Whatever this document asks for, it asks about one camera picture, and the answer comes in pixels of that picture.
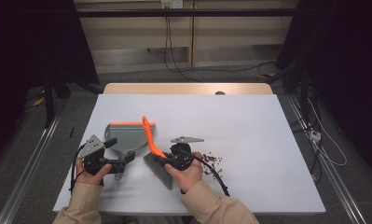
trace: beige sleeve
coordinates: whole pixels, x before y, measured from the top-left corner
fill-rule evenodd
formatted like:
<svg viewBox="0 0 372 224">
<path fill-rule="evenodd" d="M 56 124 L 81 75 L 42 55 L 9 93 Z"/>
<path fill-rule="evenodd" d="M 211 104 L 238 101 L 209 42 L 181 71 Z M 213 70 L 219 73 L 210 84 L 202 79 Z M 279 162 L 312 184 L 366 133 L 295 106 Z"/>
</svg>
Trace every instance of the beige sleeve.
<svg viewBox="0 0 372 224">
<path fill-rule="evenodd" d="M 258 224 L 253 213 L 243 203 L 230 197 L 218 197 L 203 180 L 186 193 L 182 203 L 202 224 Z"/>
<path fill-rule="evenodd" d="M 60 211 L 53 223 L 101 223 L 101 215 L 98 211 L 101 190 L 102 186 L 76 183 L 69 206 Z"/>
</svg>

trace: metal rail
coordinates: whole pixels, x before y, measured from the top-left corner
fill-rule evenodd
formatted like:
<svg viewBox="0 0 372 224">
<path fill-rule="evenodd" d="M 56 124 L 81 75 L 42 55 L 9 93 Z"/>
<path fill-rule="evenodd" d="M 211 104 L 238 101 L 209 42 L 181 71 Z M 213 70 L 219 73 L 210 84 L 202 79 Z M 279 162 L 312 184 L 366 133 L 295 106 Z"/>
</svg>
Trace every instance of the metal rail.
<svg viewBox="0 0 372 224">
<path fill-rule="evenodd" d="M 43 158 L 44 152 L 48 146 L 49 140 L 55 132 L 58 125 L 60 116 L 65 108 L 65 102 L 60 104 L 60 110 L 51 124 L 43 131 L 40 140 L 34 149 L 32 157 L 28 161 L 26 167 L 24 168 L 15 188 L 12 190 L 10 196 L 8 197 L 5 206 L 0 212 L 0 224 L 9 224 L 13 221 L 18 208 L 21 205 L 23 197 L 29 188 L 29 185 L 34 177 L 34 173 Z"/>
<path fill-rule="evenodd" d="M 110 17 L 293 17 L 316 16 L 322 11 L 314 8 L 263 8 L 263 9 L 79 9 L 77 11 L 25 10 L 24 13 L 40 16 L 79 18 Z"/>
<path fill-rule="evenodd" d="M 303 121 L 301 113 L 299 111 L 299 108 L 300 108 L 299 102 L 296 99 L 292 98 L 291 96 L 288 97 L 288 100 L 290 102 L 291 107 L 293 107 L 294 113 L 296 114 L 297 118 L 300 120 L 302 128 L 304 129 L 307 128 L 307 124 L 305 123 L 305 121 Z M 311 143 L 312 143 L 314 152 L 317 153 L 318 146 L 313 141 L 311 141 Z M 321 147 L 320 150 L 326 153 L 323 147 Z M 366 220 L 359 206 L 357 205 L 357 202 L 354 200 L 353 196 L 351 195 L 351 192 L 346 187 L 345 183 L 343 182 L 342 178 L 337 172 L 337 169 L 335 168 L 334 164 L 327 161 L 322 155 L 322 153 L 319 153 L 318 157 L 319 157 L 319 160 L 321 162 L 321 165 L 325 173 L 328 176 L 328 179 L 330 180 L 332 187 L 334 188 L 334 191 L 339 197 L 339 200 L 342 202 L 343 208 L 348 214 L 351 220 L 351 223 L 366 224 Z"/>
</svg>

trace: black cable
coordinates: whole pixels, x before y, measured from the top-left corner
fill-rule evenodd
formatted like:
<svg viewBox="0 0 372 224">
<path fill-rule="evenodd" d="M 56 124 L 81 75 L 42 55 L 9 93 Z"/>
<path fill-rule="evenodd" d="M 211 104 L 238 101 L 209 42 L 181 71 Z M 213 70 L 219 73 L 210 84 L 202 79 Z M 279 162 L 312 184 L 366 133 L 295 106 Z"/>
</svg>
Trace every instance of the black cable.
<svg viewBox="0 0 372 224">
<path fill-rule="evenodd" d="M 312 104 L 312 106 L 315 108 L 315 111 L 316 111 L 316 114 L 315 114 L 315 117 L 316 117 L 316 120 L 319 120 L 321 118 L 321 114 L 320 114 L 320 109 L 319 109 L 319 106 L 318 106 L 318 94 L 316 91 L 313 92 L 313 95 L 312 95 L 312 100 L 310 100 L 310 103 Z M 321 133 L 322 132 L 322 126 L 321 124 L 319 123 L 318 126 L 317 126 L 317 129 L 318 129 L 318 132 Z M 322 137 L 320 138 L 320 141 L 318 142 L 317 145 L 317 148 L 321 148 L 322 147 L 322 142 L 323 142 L 323 139 Z M 310 167 L 310 173 L 313 172 L 314 168 L 315 168 L 315 165 L 316 165 L 316 162 L 319 164 L 319 177 L 317 177 L 317 181 L 315 182 L 315 185 L 317 185 L 321 179 L 322 179 L 322 165 L 320 163 L 320 160 L 318 159 L 318 156 L 319 156 L 319 153 L 320 153 L 320 150 L 317 150 L 317 151 L 314 151 L 314 147 L 310 141 L 310 146 L 314 152 L 314 160 L 313 160 L 313 164 L 312 166 Z"/>
<path fill-rule="evenodd" d="M 78 178 L 78 176 L 75 178 L 75 166 L 76 166 L 77 156 L 78 156 L 78 153 L 80 153 L 81 149 L 83 149 L 84 146 L 85 146 L 85 144 L 82 145 L 81 147 L 79 147 L 75 156 L 73 157 L 72 171 L 71 171 L 71 177 L 70 177 L 70 188 L 69 188 L 70 192 L 73 191 L 73 188 L 75 187 L 76 179 Z"/>
<path fill-rule="evenodd" d="M 331 24 L 331 21 L 332 21 L 333 15 L 334 15 L 335 8 L 337 6 L 337 1 L 338 0 L 335 0 L 334 5 L 332 6 L 332 10 L 329 13 L 328 22 L 327 22 L 327 24 L 325 26 L 325 29 L 324 29 L 324 34 L 323 34 L 323 37 L 322 37 L 322 41 L 320 42 L 320 46 L 321 47 L 323 46 L 323 43 L 325 41 L 325 38 L 327 37 L 328 29 L 329 29 L 329 26 Z"/>
<path fill-rule="evenodd" d="M 264 62 L 264 63 L 261 63 L 261 64 L 258 64 L 258 65 L 254 65 L 254 66 L 251 66 L 251 67 L 247 67 L 247 68 L 241 68 L 241 69 L 234 69 L 234 70 L 226 70 L 226 69 L 211 69 L 211 68 L 193 68 L 193 69 L 186 69 L 186 70 L 180 70 L 177 66 L 177 63 L 176 63 L 176 60 L 174 59 L 174 55 L 173 55 L 173 48 L 172 48 L 172 32 L 171 32 L 171 20 L 169 17 L 166 18 L 166 41 L 165 41 L 165 55 L 164 55 L 164 62 L 165 62 L 165 66 L 166 68 L 171 71 L 171 72 L 177 72 L 177 73 L 180 73 L 183 77 L 185 78 L 188 78 L 188 79 L 192 79 L 194 81 L 198 81 L 198 82 L 201 82 L 200 80 L 197 80 L 195 78 L 192 78 L 192 77 L 187 77 L 185 76 L 183 73 L 184 72 L 194 72 L 194 71 L 209 71 L 209 72 L 242 72 L 242 71 L 247 71 L 247 70 L 251 70 L 251 69 L 254 69 L 254 68 L 257 68 L 259 69 L 260 66 L 264 65 L 264 64 L 268 64 L 268 63 L 276 63 L 276 62 L 272 62 L 272 61 L 269 61 L 269 62 Z M 176 68 L 176 70 L 172 70 L 168 64 L 167 64 L 167 61 L 166 61 L 166 52 L 167 52 L 167 48 L 168 48 L 168 37 L 169 37 L 169 42 L 170 42 L 170 48 L 171 48 L 171 54 L 172 54 L 172 60 L 173 60 L 173 63 L 174 63 L 174 66 Z"/>
<path fill-rule="evenodd" d="M 257 79 L 255 80 L 255 83 L 257 83 L 259 81 L 259 67 L 260 66 L 257 67 Z"/>
<path fill-rule="evenodd" d="M 283 9 L 283 7 L 284 7 L 284 0 L 282 0 L 282 6 L 281 6 L 281 9 Z M 285 39 L 286 34 L 285 34 L 285 31 L 284 31 L 283 17 L 281 17 L 281 23 L 282 23 L 283 38 Z"/>
<path fill-rule="evenodd" d="M 172 53 L 172 60 L 173 60 L 173 63 L 174 63 L 174 67 L 176 68 L 176 71 L 173 71 L 172 69 L 169 68 L 167 62 L 166 62 L 166 49 L 168 48 L 168 37 L 169 37 L 169 43 L 171 45 L 171 53 Z M 173 54 L 173 47 L 172 47 L 172 34 L 171 34 L 171 20 L 169 19 L 169 17 L 166 17 L 166 41 L 165 41 L 165 55 L 164 55 L 164 60 L 165 60 L 165 66 L 166 68 L 171 71 L 171 72 L 178 72 L 180 73 L 180 75 L 182 77 L 185 77 L 187 79 L 190 79 L 190 80 L 193 80 L 193 81 L 196 81 L 196 82 L 202 82 L 200 80 L 197 80 L 195 78 L 192 78 L 192 77 L 188 77 L 186 75 L 184 75 L 180 69 L 177 67 L 177 64 L 176 64 L 176 60 L 174 59 L 174 54 Z"/>
<path fill-rule="evenodd" d="M 303 120 L 303 118 L 298 119 L 298 120 L 294 120 L 293 122 L 289 123 L 288 125 L 289 125 L 290 127 L 293 127 L 294 125 L 296 125 L 296 124 L 297 124 L 298 122 L 300 122 L 301 120 Z"/>
<path fill-rule="evenodd" d="M 77 181 L 78 177 L 79 177 L 80 175 L 82 175 L 84 172 L 86 172 L 86 170 L 81 171 L 80 174 L 78 174 L 78 175 L 76 176 L 76 178 L 75 178 L 75 182 Z"/>
<path fill-rule="evenodd" d="M 214 177 L 216 178 L 217 182 L 220 184 L 221 188 L 223 189 L 224 193 L 229 197 L 229 193 L 228 193 L 228 187 L 224 184 L 223 180 L 221 179 L 220 175 L 215 171 L 215 169 L 209 165 L 209 163 L 207 163 L 206 161 L 204 161 L 203 159 L 187 152 L 187 151 L 184 151 L 182 149 L 179 149 L 179 151 L 183 152 L 184 154 L 186 154 L 187 156 L 190 156 L 190 157 L 193 157 L 195 160 L 197 161 L 200 161 L 203 165 L 207 166 L 212 174 L 214 175 Z"/>
<path fill-rule="evenodd" d="M 317 113 L 317 116 L 320 118 L 320 110 L 318 109 L 319 107 L 317 106 L 317 92 L 315 91 L 315 89 L 308 89 L 308 94 L 309 94 L 309 92 L 311 92 L 311 96 L 309 97 L 309 98 L 311 98 L 312 100 L 311 100 L 311 102 L 313 103 L 313 106 L 315 107 L 315 108 L 317 108 L 316 109 L 316 113 Z M 311 106 L 309 106 L 308 107 L 308 112 L 309 112 L 309 114 L 308 114 L 308 117 L 309 117 L 309 119 L 310 119 L 310 112 L 311 112 Z M 318 127 L 319 127 L 319 132 L 321 133 L 322 132 L 322 130 L 321 130 L 321 128 L 320 128 L 320 124 L 318 123 L 318 120 L 317 119 L 315 119 L 314 120 L 314 122 L 312 123 L 312 124 L 309 124 L 309 123 L 307 123 L 307 122 L 305 122 L 305 124 L 307 125 L 307 127 L 306 128 L 303 128 L 303 129 L 298 129 L 298 130 L 293 130 L 292 132 L 293 133 L 298 133 L 298 132 L 308 132 L 311 128 L 314 128 L 316 125 L 318 125 Z"/>
</svg>

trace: hand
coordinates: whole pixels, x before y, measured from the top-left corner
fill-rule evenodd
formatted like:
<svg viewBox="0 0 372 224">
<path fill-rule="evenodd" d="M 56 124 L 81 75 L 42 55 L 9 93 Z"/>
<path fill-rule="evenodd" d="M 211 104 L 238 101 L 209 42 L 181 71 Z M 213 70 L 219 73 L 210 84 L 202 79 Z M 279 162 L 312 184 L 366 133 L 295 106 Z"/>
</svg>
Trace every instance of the hand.
<svg viewBox="0 0 372 224">
<path fill-rule="evenodd" d="M 200 152 L 193 152 L 194 156 L 201 158 Z M 191 165 L 184 171 L 176 170 L 170 164 L 165 164 L 166 171 L 173 176 L 180 188 L 187 193 L 195 184 L 202 180 L 202 164 L 200 161 L 193 160 Z"/>
<path fill-rule="evenodd" d="M 100 185 L 101 180 L 104 178 L 105 175 L 109 173 L 111 170 L 111 164 L 106 164 L 96 175 L 90 175 L 85 171 L 85 167 L 83 166 L 83 161 L 77 159 L 76 161 L 76 172 L 78 178 L 76 183 L 84 183 L 84 184 L 91 184 L 91 185 Z"/>
</svg>

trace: table surface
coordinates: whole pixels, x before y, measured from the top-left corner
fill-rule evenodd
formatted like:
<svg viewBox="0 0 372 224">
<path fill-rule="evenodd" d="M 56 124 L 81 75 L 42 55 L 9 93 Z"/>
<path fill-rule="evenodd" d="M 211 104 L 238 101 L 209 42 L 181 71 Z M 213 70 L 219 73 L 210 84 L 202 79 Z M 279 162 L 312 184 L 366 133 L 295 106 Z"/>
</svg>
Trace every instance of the table surface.
<svg viewBox="0 0 372 224">
<path fill-rule="evenodd" d="M 110 83 L 104 94 L 273 94 L 266 83 Z"/>
<path fill-rule="evenodd" d="M 203 84 L 199 83 L 198 88 L 205 86 L 201 89 L 209 89 L 206 94 L 214 94 L 216 90 L 229 92 L 229 88 L 223 89 L 225 84 Z M 151 92 L 100 95 L 82 142 L 92 134 L 104 139 L 104 129 L 111 121 L 136 121 L 146 115 L 150 121 L 156 122 L 154 141 L 163 151 L 171 146 L 170 139 L 181 135 L 203 138 L 203 143 L 190 144 L 192 150 L 222 158 L 216 169 L 223 170 L 220 175 L 229 193 L 253 212 L 314 214 L 325 211 L 276 95 L 162 94 L 162 84 L 152 85 L 159 87 L 155 93 L 160 95 Z M 135 90 L 137 85 L 130 86 Z M 236 90 L 236 84 L 229 86 Z M 101 212 L 119 215 L 188 214 L 180 203 L 182 195 L 177 183 L 172 190 L 166 189 L 144 163 L 143 156 L 147 153 L 147 146 L 138 149 L 136 159 L 127 165 L 119 182 L 113 175 L 105 177 Z M 116 156 L 113 149 L 105 152 L 106 158 Z M 211 175 L 204 174 L 203 178 L 217 194 L 223 195 Z M 68 204 L 69 183 L 70 175 L 54 211 Z"/>
</svg>

